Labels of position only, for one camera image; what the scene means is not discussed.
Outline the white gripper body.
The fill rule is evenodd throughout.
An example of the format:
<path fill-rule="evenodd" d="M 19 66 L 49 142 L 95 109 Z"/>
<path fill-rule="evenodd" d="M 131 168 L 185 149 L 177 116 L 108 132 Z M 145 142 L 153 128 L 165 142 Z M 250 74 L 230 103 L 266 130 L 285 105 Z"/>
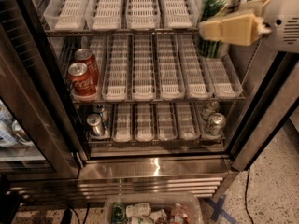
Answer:
<path fill-rule="evenodd" d="M 261 1 L 261 40 L 271 49 L 299 53 L 299 0 Z"/>

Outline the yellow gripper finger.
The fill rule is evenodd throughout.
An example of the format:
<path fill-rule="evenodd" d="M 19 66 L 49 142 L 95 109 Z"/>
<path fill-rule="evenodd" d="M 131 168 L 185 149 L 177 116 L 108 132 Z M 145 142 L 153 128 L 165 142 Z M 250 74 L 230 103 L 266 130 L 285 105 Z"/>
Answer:
<path fill-rule="evenodd" d="M 250 11 L 256 16 L 262 16 L 269 2 L 272 0 L 250 0 L 239 6 L 240 12 Z"/>
<path fill-rule="evenodd" d="M 271 33 L 264 18 L 252 10 L 234 12 L 223 17 L 214 17 L 198 23 L 199 35 L 210 41 L 248 46 Z"/>

